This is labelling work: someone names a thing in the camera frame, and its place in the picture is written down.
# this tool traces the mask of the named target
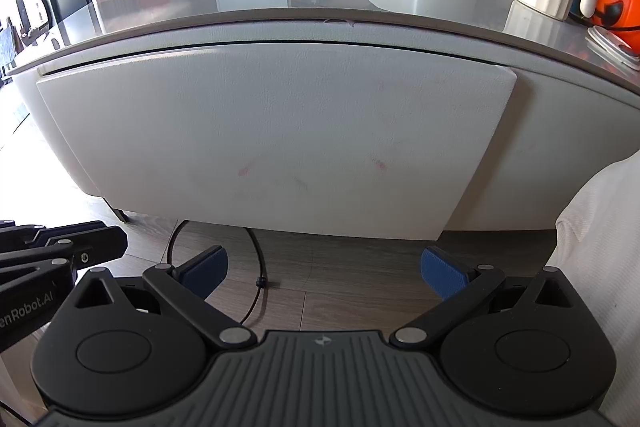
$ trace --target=black cable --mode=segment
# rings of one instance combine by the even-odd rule
[[[5,411],[7,411],[11,416],[13,416],[14,418],[20,420],[22,423],[24,423],[27,426],[31,425],[31,422],[29,420],[27,420],[24,416],[22,416],[20,413],[18,413],[17,411],[15,411],[12,407],[9,407],[7,404],[5,404],[3,401],[0,401],[0,407],[2,407]]]
[[[266,288],[267,286],[267,277],[265,277],[267,273],[266,263],[264,262],[264,254],[262,253],[262,248],[260,247],[260,243],[258,243],[258,238],[255,237],[255,233],[252,229],[245,228],[246,233],[249,234],[249,238],[251,238],[251,242],[254,244],[254,250],[256,255],[258,256],[258,263],[260,264],[260,276],[255,281],[255,285],[258,286],[258,289],[255,292],[254,302],[249,306],[249,311],[246,312],[246,315],[240,321],[240,324],[244,324],[244,322],[249,318],[249,315],[253,313],[255,305],[258,302],[258,297],[260,297],[260,290]]]
[[[175,240],[177,239],[178,234],[180,233],[180,230],[182,230],[188,222],[190,222],[189,219],[185,219],[185,220],[181,221],[180,225],[175,227],[175,230],[171,233],[171,237],[169,238],[169,244],[166,247],[166,262],[167,262],[167,264],[173,264],[172,261],[174,259]],[[258,289],[255,292],[254,301],[251,303],[251,306],[249,306],[249,311],[246,312],[246,315],[240,321],[240,324],[244,324],[244,322],[249,318],[249,315],[251,315],[251,313],[253,313],[255,305],[258,302],[258,298],[260,297],[260,291],[263,288],[267,287],[267,277],[266,277],[267,266],[266,266],[266,263],[264,261],[264,253],[262,252],[262,248],[260,247],[260,243],[258,242],[258,238],[255,237],[254,231],[252,229],[245,229],[245,230],[246,230],[246,233],[249,234],[249,238],[251,238],[251,242],[254,245],[255,254],[258,256],[258,264],[260,265],[260,275],[258,276],[258,279],[255,280],[255,285],[258,286]]]
[[[173,264],[172,260],[174,259],[174,244],[175,240],[180,233],[180,230],[184,228],[184,226],[189,222],[189,219],[185,219],[180,222],[180,225],[175,227],[175,230],[171,233],[171,237],[169,238],[169,245],[166,247],[166,262],[167,264]]]

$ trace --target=countertop edge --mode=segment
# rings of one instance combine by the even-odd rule
[[[551,58],[568,66],[577,68],[587,73],[608,80],[624,89],[630,90],[635,94],[640,94],[640,86],[636,86],[624,78],[619,77],[610,71],[599,68],[586,60],[574,57],[573,55],[563,53],[555,48],[543,46],[537,42],[532,42],[511,34],[497,32],[479,26],[472,26],[464,23],[435,19],[426,16],[417,16],[412,14],[398,14],[385,11],[370,11],[360,9],[344,9],[344,8],[261,8],[249,10],[237,10],[231,12],[219,12],[214,14],[193,15],[188,17],[176,18],[169,21],[160,21],[156,23],[146,24],[139,28],[127,28],[119,32],[113,32],[108,35],[98,36],[85,42],[79,42],[67,46],[52,54],[33,60],[32,62],[9,71],[11,76],[31,70],[41,64],[55,60],[56,58],[66,57],[74,53],[79,53],[89,48],[110,44],[125,39],[142,37],[154,33],[183,30],[199,26],[211,26],[217,24],[245,23],[245,22],[271,22],[271,21],[287,21],[287,20],[345,20],[348,22],[364,22],[388,24],[395,26],[408,26],[422,30],[436,30],[446,33],[453,33],[470,38],[482,39],[485,41],[503,44],[511,48],[516,48],[525,52],[530,52],[541,57]]]

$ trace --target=circular cap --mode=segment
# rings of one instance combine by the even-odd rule
[[[539,330],[507,333],[495,343],[495,352],[505,364],[526,373],[546,373],[557,369],[571,351],[560,337]]]
[[[220,340],[225,344],[242,344],[251,338],[251,332],[246,328],[226,328],[220,332]]]
[[[96,373],[124,373],[138,367],[151,354],[149,341],[133,331],[103,331],[82,341],[78,362]]]
[[[421,343],[427,338],[427,333],[420,328],[400,328],[396,331],[396,339],[405,344]]]

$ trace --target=white cabinet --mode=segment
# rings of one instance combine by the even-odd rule
[[[461,58],[262,42],[108,60],[37,85],[119,208],[436,239],[515,83],[507,68]]]

